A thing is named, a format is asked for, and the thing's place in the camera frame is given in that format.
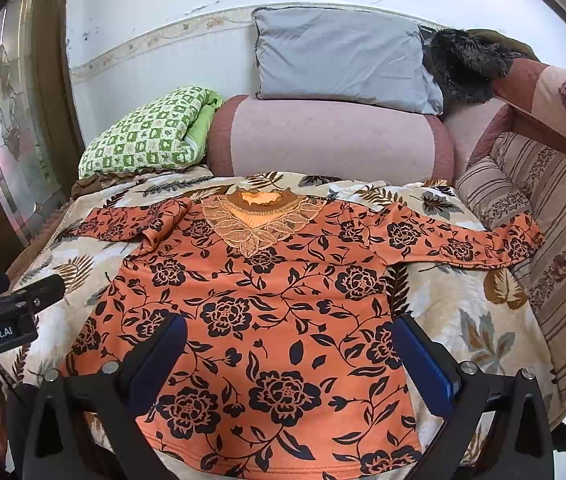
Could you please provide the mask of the orange black floral blouse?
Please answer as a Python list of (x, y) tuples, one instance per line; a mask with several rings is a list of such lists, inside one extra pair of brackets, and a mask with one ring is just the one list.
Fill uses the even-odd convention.
[(476, 232), (402, 204), (244, 190), (96, 208), (74, 235), (136, 247), (68, 373), (123, 358), (181, 315), (184, 352), (138, 426), (155, 450), (243, 479), (355, 479), (417, 463), (388, 268), (501, 269), (544, 240), (528, 214)]

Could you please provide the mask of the beige leaf pattern blanket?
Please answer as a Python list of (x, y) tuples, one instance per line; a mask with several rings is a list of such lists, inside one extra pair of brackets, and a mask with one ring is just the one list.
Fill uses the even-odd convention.
[[(491, 231), (481, 226), (456, 192), (440, 181), (391, 186), (382, 181), (342, 181), (293, 172), (222, 178), (206, 169), (194, 169), (181, 176), (168, 174), (115, 185), (82, 196), (67, 206), (56, 226), (46, 233), (44, 246), (35, 249), (18, 266), (15, 273), (18, 286), (58, 274), (65, 281), (66, 292), (62, 300), (36, 317), (38, 338), (35, 341), (0, 356), (0, 364), (10, 383), (36, 385), (53, 368), (78, 375), (68, 373), (67, 354), (100, 296), (117, 275), (123, 259), (136, 247), (131, 240), (104, 242), (74, 235), (74, 228), (92, 210), (146, 206), (173, 197), (202, 200), (237, 190), (289, 191), (323, 200), (344, 200), (373, 211), (402, 204), (453, 226), (476, 232)], [(547, 411), (550, 414), (559, 411), (545, 338), (525, 289), (509, 270), (411, 262), (393, 264), (387, 273), (390, 281), (387, 297), (393, 310), (393, 322), (398, 315), (412, 315), (425, 333), (441, 342), (456, 359), (471, 361), (484, 373), (512, 375), (521, 368), (528, 368), (538, 379)], [(440, 428), (440, 421), (428, 413), (406, 374), (405, 381), (422, 453)], [(156, 452), (180, 479), (225, 476), (187, 466), (173, 454)], [(401, 479), (412, 465), (361, 477)]]

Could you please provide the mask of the large striped brown quilt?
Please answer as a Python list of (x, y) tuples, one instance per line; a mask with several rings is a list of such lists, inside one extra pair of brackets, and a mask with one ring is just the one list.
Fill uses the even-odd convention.
[(545, 234), (545, 245), (526, 263), (515, 266), (514, 274), (526, 286), (566, 405), (566, 155), (505, 132), (490, 156), (526, 196), (532, 216)]

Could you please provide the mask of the stained glass wooden door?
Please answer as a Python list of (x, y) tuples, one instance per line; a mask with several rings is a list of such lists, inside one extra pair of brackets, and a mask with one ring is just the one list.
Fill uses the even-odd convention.
[(0, 0), (0, 272), (41, 237), (78, 179), (66, 2)]

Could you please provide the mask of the striped brown beige cushion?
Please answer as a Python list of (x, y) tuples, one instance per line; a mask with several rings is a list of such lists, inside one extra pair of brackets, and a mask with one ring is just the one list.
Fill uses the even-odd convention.
[(463, 172), (456, 182), (460, 200), (487, 230), (496, 229), (515, 214), (531, 214), (528, 198), (489, 156)]

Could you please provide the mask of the green white patterned pillow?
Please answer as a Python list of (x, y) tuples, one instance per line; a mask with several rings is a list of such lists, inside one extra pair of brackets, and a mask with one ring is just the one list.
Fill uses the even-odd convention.
[(216, 91), (185, 86), (132, 110), (88, 145), (79, 162), (79, 178), (198, 164), (222, 104)]

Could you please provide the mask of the pink bolster cushion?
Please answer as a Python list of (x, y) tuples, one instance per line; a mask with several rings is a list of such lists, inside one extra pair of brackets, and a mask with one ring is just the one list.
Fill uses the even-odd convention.
[(335, 101), (233, 96), (207, 136), (218, 177), (292, 171), (394, 185), (454, 180), (454, 141), (434, 115)]

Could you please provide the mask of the pink padded headboard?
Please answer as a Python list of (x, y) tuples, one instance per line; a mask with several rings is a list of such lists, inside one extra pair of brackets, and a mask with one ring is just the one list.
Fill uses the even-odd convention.
[(504, 131), (513, 131), (566, 155), (566, 108), (560, 96), (566, 70), (518, 58), (507, 76), (492, 81), (492, 92), (507, 104), (476, 141), (466, 165), (487, 156)]

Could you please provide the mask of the black fur garment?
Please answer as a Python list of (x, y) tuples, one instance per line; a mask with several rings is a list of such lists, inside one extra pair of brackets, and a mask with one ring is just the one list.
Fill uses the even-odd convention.
[(507, 76), (517, 57), (518, 52), (501, 42), (461, 29), (437, 30), (424, 45), (424, 65), (450, 103), (491, 100), (492, 81)]

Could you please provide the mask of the grey pillow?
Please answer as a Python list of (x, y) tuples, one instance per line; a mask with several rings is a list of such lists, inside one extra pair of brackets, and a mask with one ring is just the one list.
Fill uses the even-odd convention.
[(423, 63), (423, 39), (413, 21), (328, 6), (263, 6), (251, 19), (262, 99), (444, 111), (443, 91)]

